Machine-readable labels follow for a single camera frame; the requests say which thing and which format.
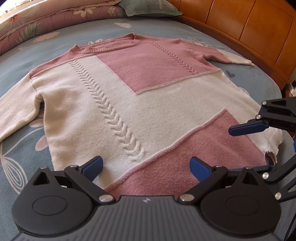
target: cable knit pattern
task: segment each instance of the cable knit pattern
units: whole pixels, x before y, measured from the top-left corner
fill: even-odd
[[[160,49],[161,51],[165,52],[167,55],[172,57],[174,60],[176,60],[180,65],[182,65],[185,69],[187,69],[192,74],[198,74],[193,68],[191,68],[188,64],[186,64],[183,60],[181,60],[178,56],[174,55],[172,52],[168,51],[167,49],[161,47],[158,44],[153,43],[153,46]]]
[[[134,137],[133,133],[120,118],[118,113],[116,113],[102,89],[77,60],[70,61],[69,64],[78,74],[88,91],[91,93],[91,96],[98,104],[101,113],[113,130],[125,153],[132,161],[139,161],[139,159],[145,155],[145,149]]]

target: wooden bed frame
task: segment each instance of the wooden bed frame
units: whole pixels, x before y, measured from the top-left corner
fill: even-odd
[[[190,25],[250,59],[282,90],[296,67],[296,11],[285,0],[169,0]]]

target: mattress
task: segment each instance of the mattress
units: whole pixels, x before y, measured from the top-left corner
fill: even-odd
[[[75,44],[86,45],[131,32],[153,37],[181,38],[239,55],[216,39],[166,18],[122,18],[86,22],[30,39],[0,56],[0,97],[31,69],[63,54]],[[257,103],[281,98],[279,87],[257,66],[210,62],[221,68],[235,85]],[[0,240],[10,240],[18,233],[12,220],[11,207],[24,185],[40,166],[53,169],[42,118],[41,107],[35,121],[6,138],[0,145]],[[295,153],[293,140],[287,132],[284,131],[283,134],[284,142],[280,145],[278,154],[280,164]],[[289,218],[282,219],[279,223],[276,235],[280,238],[283,238],[287,223],[292,218],[290,215],[293,215],[293,203],[291,200],[282,204],[283,216],[287,215]]]

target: green leaf print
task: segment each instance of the green leaf print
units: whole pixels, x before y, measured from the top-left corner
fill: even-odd
[[[21,31],[19,35],[19,39],[15,40],[17,44],[21,44],[31,38],[34,38],[36,36],[39,36],[42,33],[41,27],[39,26],[40,22],[34,22],[29,24],[28,26],[25,27],[24,32]]]

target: pink and white sweater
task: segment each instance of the pink and white sweater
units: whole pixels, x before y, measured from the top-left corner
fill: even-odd
[[[228,168],[264,165],[266,152],[277,155],[281,131],[228,135],[260,106],[208,59],[253,66],[180,39],[128,34],[75,45],[0,98],[0,142],[44,101],[55,170],[100,155],[104,169],[94,182],[116,196],[181,194],[197,184],[192,156]]]

